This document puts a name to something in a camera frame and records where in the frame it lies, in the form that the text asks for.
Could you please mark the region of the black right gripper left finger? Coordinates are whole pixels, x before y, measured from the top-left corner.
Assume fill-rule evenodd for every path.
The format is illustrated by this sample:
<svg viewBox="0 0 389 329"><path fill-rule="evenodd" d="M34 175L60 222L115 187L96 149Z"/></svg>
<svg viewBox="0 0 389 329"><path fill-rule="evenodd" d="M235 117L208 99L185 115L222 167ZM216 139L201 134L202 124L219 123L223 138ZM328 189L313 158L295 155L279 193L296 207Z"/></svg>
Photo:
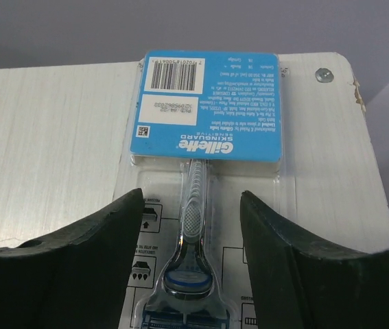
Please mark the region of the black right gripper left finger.
<svg viewBox="0 0 389 329"><path fill-rule="evenodd" d="M0 247L0 328L117 328L143 192L10 248Z"/></svg>

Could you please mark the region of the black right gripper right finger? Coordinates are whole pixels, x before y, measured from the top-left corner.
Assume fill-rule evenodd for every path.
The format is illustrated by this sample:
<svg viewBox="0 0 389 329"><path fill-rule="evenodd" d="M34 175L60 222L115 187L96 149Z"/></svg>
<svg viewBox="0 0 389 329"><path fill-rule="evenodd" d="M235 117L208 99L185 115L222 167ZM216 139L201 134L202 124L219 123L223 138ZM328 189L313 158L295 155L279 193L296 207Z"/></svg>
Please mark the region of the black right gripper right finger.
<svg viewBox="0 0 389 329"><path fill-rule="evenodd" d="M389 328L389 249L328 241L250 191L239 218L259 328Z"/></svg>

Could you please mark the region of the blue razor blister pack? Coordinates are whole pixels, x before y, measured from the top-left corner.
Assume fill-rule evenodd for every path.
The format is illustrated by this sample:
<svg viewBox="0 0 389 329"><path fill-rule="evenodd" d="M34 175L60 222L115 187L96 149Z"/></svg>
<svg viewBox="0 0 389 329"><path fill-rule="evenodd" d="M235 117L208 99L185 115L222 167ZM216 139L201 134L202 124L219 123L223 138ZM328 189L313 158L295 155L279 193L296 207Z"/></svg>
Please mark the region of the blue razor blister pack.
<svg viewBox="0 0 389 329"><path fill-rule="evenodd" d="M115 189L144 207L121 328L258 328L239 220L283 196L273 53L156 50L138 64Z"/></svg>

